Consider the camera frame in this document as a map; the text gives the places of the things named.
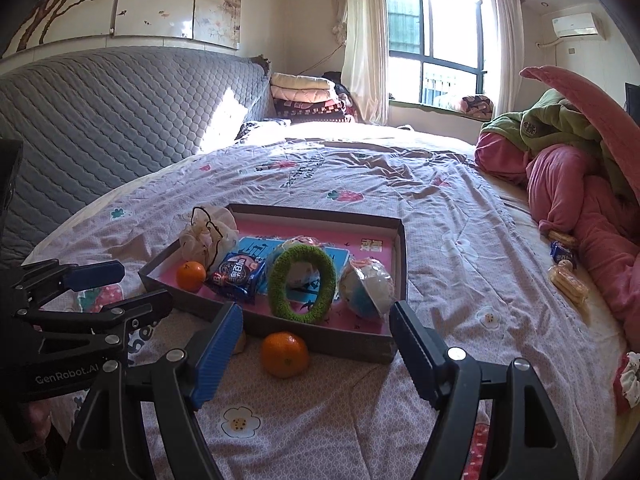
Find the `person's left hand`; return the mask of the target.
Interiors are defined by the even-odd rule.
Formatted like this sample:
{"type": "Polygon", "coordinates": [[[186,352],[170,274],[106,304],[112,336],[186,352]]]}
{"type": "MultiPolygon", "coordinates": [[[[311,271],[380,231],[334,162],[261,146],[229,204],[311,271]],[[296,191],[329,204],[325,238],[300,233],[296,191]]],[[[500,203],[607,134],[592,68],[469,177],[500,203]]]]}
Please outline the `person's left hand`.
{"type": "Polygon", "coordinates": [[[27,416],[32,424],[34,441],[42,443],[47,439],[51,430],[51,401],[41,400],[27,405],[27,416]]]}

